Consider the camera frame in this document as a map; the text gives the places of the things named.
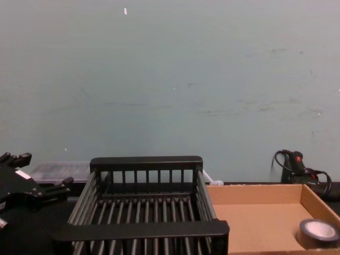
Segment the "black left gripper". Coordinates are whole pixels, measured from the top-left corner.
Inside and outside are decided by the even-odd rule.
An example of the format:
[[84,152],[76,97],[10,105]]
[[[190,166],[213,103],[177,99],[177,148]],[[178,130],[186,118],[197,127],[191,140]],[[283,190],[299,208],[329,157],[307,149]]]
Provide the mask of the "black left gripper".
[[15,169],[28,166],[31,159],[31,153],[16,156],[6,152],[1,155],[1,212],[16,207],[41,209],[67,200],[74,178],[68,177],[59,184],[44,186]]

